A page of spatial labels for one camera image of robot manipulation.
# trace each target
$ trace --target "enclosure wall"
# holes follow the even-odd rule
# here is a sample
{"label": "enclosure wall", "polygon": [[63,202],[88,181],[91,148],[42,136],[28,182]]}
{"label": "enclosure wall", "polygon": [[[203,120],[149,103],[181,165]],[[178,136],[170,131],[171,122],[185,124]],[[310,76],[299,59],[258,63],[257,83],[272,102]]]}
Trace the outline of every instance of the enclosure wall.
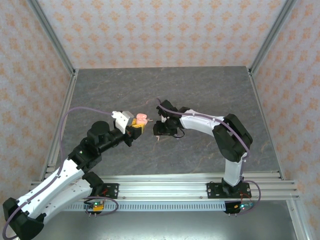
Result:
{"label": "enclosure wall", "polygon": [[254,76],[277,156],[320,236],[320,2],[299,0]]}
{"label": "enclosure wall", "polygon": [[247,66],[285,0],[39,1],[75,68]]}
{"label": "enclosure wall", "polygon": [[0,36],[3,203],[39,179],[70,75],[26,0],[0,2]]}

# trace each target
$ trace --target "orange pattern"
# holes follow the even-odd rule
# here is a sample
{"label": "orange pattern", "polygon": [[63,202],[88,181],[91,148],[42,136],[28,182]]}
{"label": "orange pattern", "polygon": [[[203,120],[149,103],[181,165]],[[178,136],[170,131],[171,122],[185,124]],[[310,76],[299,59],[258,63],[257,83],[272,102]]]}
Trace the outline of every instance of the orange pattern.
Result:
{"label": "orange pattern", "polygon": [[27,1],[1,1],[0,15],[2,204],[39,180],[70,76]]}
{"label": "orange pattern", "polygon": [[300,0],[254,79],[285,176],[320,236],[320,5]]}
{"label": "orange pattern", "polygon": [[285,0],[39,2],[75,68],[136,68],[249,67]]}

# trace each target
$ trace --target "purple cable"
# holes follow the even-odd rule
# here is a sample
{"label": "purple cable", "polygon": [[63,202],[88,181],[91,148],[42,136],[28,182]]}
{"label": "purple cable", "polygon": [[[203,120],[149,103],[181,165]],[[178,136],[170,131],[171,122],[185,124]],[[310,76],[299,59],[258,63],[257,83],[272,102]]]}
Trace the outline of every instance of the purple cable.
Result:
{"label": "purple cable", "polygon": [[245,142],[241,139],[241,137],[235,132],[235,130],[233,130],[228,124],[226,124],[224,121],[221,121],[217,118],[214,118],[213,116],[208,116],[208,115],[204,115],[204,114],[201,114],[201,113],[185,113],[185,112],[177,112],[177,111],[171,111],[169,109],[166,109],[165,107],[161,106],[161,100],[159,98],[157,98],[157,100],[159,101],[159,104],[158,106],[168,112],[168,113],[172,113],[172,114],[178,114],[178,115],[182,115],[182,116],[198,116],[198,117],[202,117],[202,118],[206,118],[206,119],[210,119],[210,120],[214,120],[220,124],[222,124],[223,126],[225,126],[230,132],[232,132],[235,137],[239,140],[239,142],[241,143],[241,145],[244,147],[244,149],[246,150],[247,154],[246,156],[243,158],[243,159],[247,159],[250,157],[250,150],[249,148],[247,147],[247,145],[245,144]]}
{"label": "purple cable", "polygon": [[39,190],[36,194],[34,194],[32,197],[28,198],[26,200],[26,202],[22,203],[9,217],[8,220],[6,221],[4,228],[2,230],[2,237],[4,240],[13,240],[15,238],[17,238],[18,236],[12,236],[12,237],[7,237],[6,232],[7,232],[7,228],[9,226],[9,223],[11,222],[11,220],[14,218],[14,216],[26,205],[28,204],[31,200],[33,200],[34,198],[36,198],[39,194],[43,193],[47,188],[49,188],[54,182],[55,180],[58,178],[58,176],[60,175],[62,168],[64,166],[64,150],[63,150],[63,145],[62,145],[62,128],[63,128],[63,124],[64,121],[67,117],[67,115],[75,110],[79,110],[79,109],[83,109],[83,110],[89,110],[89,111],[93,111],[93,112],[97,112],[100,114],[105,114],[105,115],[112,115],[111,112],[104,112],[104,111],[100,111],[94,108],[90,108],[90,107],[86,107],[86,106],[77,106],[77,107],[73,107],[71,109],[69,109],[61,118],[61,122],[59,125],[59,147],[60,147],[60,159],[61,159],[61,165],[58,169],[58,172],[56,174],[56,176],[46,185],[44,186],[41,190]]}
{"label": "purple cable", "polygon": [[[96,215],[97,217],[102,217],[102,216],[105,216],[105,215],[113,214],[119,208],[119,203],[116,200],[114,200],[112,198],[109,198],[109,197],[105,197],[105,196],[88,196],[88,197],[84,197],[83,199],[105,199],[105,200],[110,200],[110,201],[115,203],[115,209],[113,209],[112,211],[105,212],[105,213],[97,214]],[[90,213],[88,212],[88,207],[85,209],[85,213],[90,215]]]}

